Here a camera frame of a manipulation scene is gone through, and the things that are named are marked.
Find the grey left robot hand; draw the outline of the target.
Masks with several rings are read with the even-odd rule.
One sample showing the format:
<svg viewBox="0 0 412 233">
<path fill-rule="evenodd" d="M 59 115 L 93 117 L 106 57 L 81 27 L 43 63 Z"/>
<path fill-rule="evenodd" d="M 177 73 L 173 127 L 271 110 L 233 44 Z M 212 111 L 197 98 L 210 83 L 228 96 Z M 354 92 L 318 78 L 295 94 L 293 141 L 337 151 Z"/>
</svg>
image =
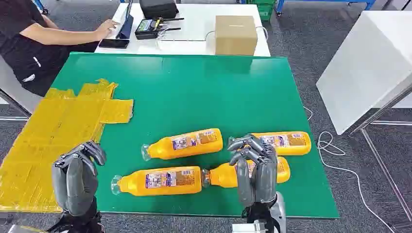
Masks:
<svg viewBox="0 0 412 233">
<path fill-rule="evenodd" d="M 104 166 L 106 153 L 100 144 L 86 141 L 62 154 L 52 166 L 52 185 L 58 205 L 72 216 L 91 208 L 98 187 L 96 165 Z"/>
</svg>

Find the person's right hand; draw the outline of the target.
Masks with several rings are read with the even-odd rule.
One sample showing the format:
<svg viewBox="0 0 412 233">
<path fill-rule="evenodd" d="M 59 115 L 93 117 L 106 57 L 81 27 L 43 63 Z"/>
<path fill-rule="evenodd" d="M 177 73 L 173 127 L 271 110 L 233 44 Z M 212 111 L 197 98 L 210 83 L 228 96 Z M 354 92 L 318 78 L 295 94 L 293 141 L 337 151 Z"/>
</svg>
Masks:
<svg viewBox="0 0 412 233">
<path fill-rule="evenodd" d="M 95 41 L 100 41 L 106 38 L 118 26 L 119 26 L 118 22 L 111 20 L 111 19 L 106 20 L 94 31 Z"/>
</svg>

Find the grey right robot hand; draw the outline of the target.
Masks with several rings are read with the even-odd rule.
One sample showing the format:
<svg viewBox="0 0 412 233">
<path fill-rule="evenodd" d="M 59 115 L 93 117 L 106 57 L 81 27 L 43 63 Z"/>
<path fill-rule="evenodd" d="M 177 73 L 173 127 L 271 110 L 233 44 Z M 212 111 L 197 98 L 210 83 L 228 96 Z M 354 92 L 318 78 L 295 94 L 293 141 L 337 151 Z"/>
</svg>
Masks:
<svg viewBox="0 0 412 233">
<path fill-rule="evenodd" d="M 252 134 L 229 138 L 227 150 L 232 154 L 240 202 L 252 206 L 256 202 L 276 200 L 277 154 L 274 147 Z"/>
</svg>

